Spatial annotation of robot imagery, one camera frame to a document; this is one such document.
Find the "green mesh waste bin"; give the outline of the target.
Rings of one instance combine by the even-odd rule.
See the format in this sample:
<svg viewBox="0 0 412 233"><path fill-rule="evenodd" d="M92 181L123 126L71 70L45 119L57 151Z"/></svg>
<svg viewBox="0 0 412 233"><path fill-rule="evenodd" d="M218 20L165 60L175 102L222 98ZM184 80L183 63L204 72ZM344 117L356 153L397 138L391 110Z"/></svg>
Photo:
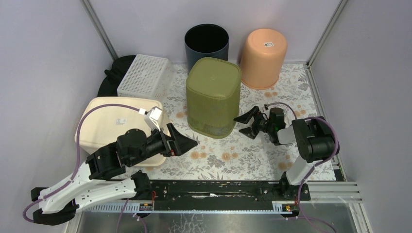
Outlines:
<svg viewBox="0 0 412 233"><path fill-rule="evenodd" d="M189 127L221 139L231 134L240 112L241 69L225 60L198 60L186 79Z"/></svg>

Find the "orange round bin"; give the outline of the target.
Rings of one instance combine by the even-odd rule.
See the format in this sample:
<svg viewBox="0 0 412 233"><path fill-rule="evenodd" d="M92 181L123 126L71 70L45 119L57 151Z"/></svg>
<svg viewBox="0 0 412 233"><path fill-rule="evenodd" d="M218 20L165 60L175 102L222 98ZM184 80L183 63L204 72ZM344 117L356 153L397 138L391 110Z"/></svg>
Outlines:
<svg viewBox="0 0 412 233"><path fill-rule="evenodd" d="M287 48L286 37L279 31L268 28L252 31L241 55L241 81L257 90L274 86L279 80Z"/></svg>

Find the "white slotted basket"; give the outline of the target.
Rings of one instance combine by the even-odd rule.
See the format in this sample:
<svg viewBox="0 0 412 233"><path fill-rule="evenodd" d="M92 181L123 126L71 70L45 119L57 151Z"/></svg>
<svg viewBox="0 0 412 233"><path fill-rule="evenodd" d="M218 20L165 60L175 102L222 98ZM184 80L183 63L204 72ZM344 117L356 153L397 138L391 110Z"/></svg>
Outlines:
<svg viewBox="0 0 412 233"><path fill-rule="evenodd" d="M167 58L137 54L117 88L117 95L162 102L175 72Z"/></svg>

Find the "cream perforated large basket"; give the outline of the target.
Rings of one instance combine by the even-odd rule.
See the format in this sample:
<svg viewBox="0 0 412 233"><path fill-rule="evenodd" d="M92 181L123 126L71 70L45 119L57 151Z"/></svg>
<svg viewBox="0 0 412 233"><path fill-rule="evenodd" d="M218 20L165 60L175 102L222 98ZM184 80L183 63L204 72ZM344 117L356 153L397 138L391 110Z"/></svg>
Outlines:
<svg viewBox="0 0 412 233"><path fill-rule="evenodd" d="M157 100L131 97L94 98L83 116L85 120L74 140L88 154L114 143L119 151L137 151L147 143L151 128L145 122L145 112L153 107L163 109Z"/></svg>

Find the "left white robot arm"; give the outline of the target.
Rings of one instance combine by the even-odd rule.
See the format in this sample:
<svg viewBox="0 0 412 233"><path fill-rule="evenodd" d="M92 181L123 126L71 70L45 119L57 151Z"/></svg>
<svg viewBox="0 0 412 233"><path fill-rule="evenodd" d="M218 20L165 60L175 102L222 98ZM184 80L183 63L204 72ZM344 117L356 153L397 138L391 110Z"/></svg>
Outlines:
<svg viewBox="0 0 412 233"><path fill-rule="evenodd" d="M118 199L135 198L148 200L153 189L146 173L141 170L130 178L113 184L105 183L155 155L181 156L198 145L198 142L182 135L168 123L169 133L155 129L149 136L140 129L130 129L117 140L99 148L69 175L50 188L36 187L31 190L32 202L39 209L33 212L36 224L55 226L68 222L92 206Z"/></svg>

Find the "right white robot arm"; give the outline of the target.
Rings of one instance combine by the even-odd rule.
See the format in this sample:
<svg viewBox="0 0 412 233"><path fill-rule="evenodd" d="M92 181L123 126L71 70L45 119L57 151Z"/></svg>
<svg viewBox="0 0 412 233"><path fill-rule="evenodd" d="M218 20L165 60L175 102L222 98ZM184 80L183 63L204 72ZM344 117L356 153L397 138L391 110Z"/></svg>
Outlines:
<svg viewBox="0 0 412 233"><path fill-rule="evenodd" d="M330 160L339 151L339 142L329 123L323 117L295 119L286 125L281 108L271 108L266 116L257 106L234 118L235 122L249 127L239 132L255 139L260 132L266 133L276 146L296 144L299 156L293 166L282 174L278 184L272 189L262 188L263 195L272 195L284 200L292 200L303 191L303 185L314 168Z"/></svg>

